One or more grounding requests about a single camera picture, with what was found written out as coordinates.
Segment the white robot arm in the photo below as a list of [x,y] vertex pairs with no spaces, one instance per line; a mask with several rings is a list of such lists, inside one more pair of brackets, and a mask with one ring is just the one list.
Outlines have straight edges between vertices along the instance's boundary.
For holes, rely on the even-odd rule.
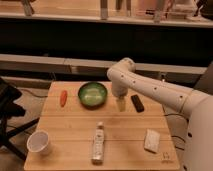
[[213,171],[213,95],[138,75],[130,58],[109,67],[107,77],[117,98],[132,89],[188,117],[181,171]]

